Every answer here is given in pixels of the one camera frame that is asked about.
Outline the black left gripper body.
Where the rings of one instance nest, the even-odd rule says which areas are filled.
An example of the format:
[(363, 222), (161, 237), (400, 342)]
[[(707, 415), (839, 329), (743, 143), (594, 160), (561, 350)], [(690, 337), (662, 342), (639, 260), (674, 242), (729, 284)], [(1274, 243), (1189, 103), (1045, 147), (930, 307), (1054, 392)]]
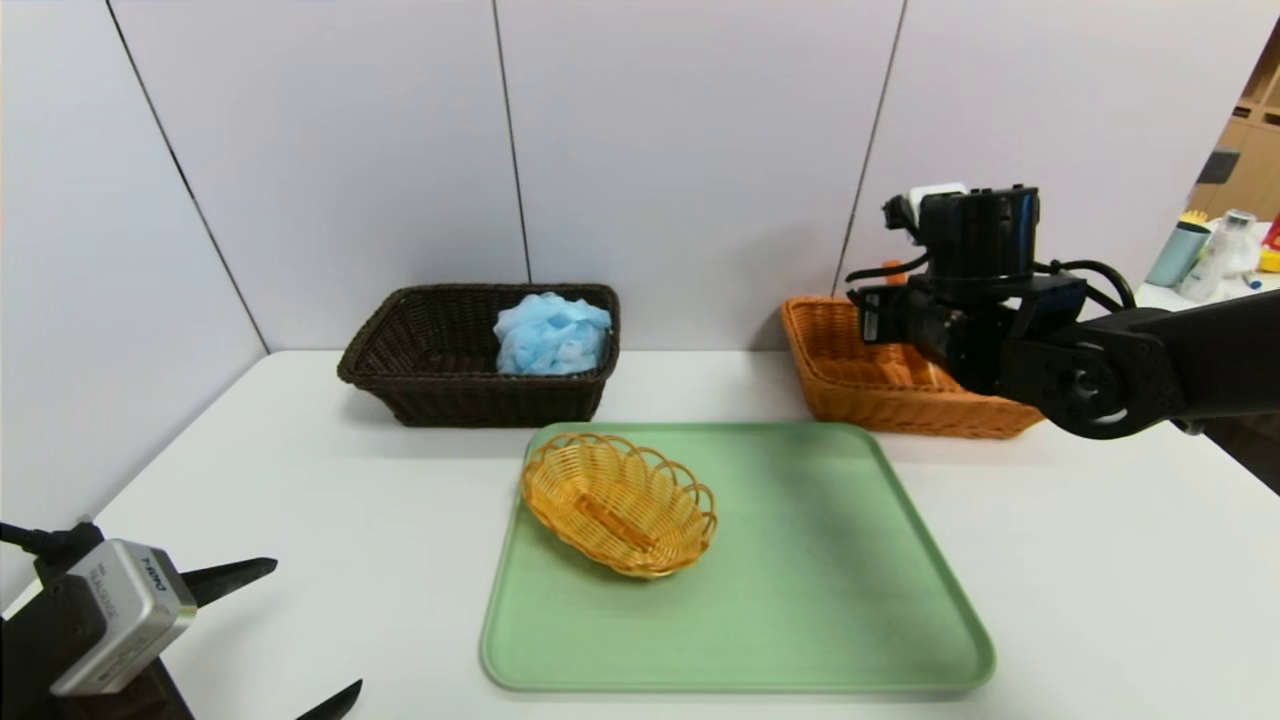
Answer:
[(3, 621), (4, 719), (191, 719), (156, 660), (124, 689), (60, 697), (52, 684), (104, 637), (108, 621), (86, 580), (56, 580)]

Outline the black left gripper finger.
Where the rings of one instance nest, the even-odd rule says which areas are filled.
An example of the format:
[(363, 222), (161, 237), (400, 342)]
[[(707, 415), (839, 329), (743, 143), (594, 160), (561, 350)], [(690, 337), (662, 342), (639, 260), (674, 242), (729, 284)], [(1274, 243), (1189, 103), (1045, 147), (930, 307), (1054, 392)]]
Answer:
[(364, 688), (358, 679), (349, 685), (301, 714), (297, 720), (342, 720), (355, 707)]
[(180, 579), (198, 609), (257, 582), (278, 568), (276, 559), (257, 557), (214, 568), (183, 571)]

